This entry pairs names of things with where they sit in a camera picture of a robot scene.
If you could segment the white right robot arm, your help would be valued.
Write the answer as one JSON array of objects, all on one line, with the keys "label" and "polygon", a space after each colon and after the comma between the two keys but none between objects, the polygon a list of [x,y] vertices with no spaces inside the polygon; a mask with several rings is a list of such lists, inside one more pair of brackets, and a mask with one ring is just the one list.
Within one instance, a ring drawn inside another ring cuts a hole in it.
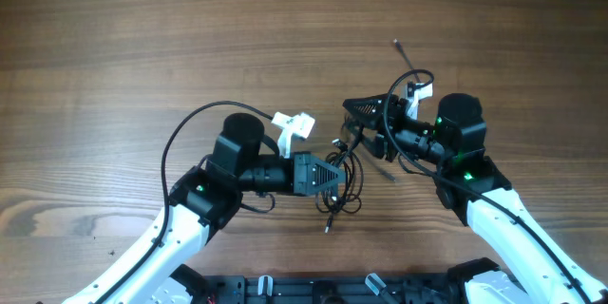
[{"label": "white right robot arm", "polygon": [[446,95],[435,123],[409,115],[408,99],[377,95],[347,99],[351,124],[377,133],[382,157],[397,155],[431,177],[446,209],[482,238],[514,276],[489,260],[453,270],[468,303],[604,303],[607,287],[585,272],[542,229],[512,183],[485,153],[486,124],[480,101],[464,93]]}]

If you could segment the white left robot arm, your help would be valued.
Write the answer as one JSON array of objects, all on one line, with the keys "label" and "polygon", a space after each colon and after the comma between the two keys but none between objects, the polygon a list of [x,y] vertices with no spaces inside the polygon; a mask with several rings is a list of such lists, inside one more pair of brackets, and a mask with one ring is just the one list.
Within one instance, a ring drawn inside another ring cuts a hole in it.
[{"label": "white left robot arm", "polygon": [[247,113],[228,116],[204,167],[172,187],[168,208],[101,276],[70,303],[192,303],[205,297],[204,281],[185,268],[242,206],[244,192],[308,197],[336,194],[343,170],[309,152],[284,157],[285,142],[307,117],[276,114],[283,131],[270,155],[259,150],[264,125]]}]

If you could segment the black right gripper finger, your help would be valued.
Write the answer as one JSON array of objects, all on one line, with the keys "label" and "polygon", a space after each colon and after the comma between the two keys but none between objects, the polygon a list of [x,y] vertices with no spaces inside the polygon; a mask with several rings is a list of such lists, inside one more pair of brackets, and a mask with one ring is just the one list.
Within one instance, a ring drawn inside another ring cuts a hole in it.
[{"label": "black right gripper finger", "polygon": [[382,109],[386,95],[376,95],[367,98],[346,99],[343,107],[350,117],[366,128],[377,128],[382,120]]},{"label": "black right gripper finger", "polygon": [[346,135],[352,135],[359,141],[359,144],[364,146],[369,152],[380,151],[380,140],[377,133],[372,131],[371,135],[366,135],[361,129],[357,121],[345,121],[342,124],[342,131]]}]

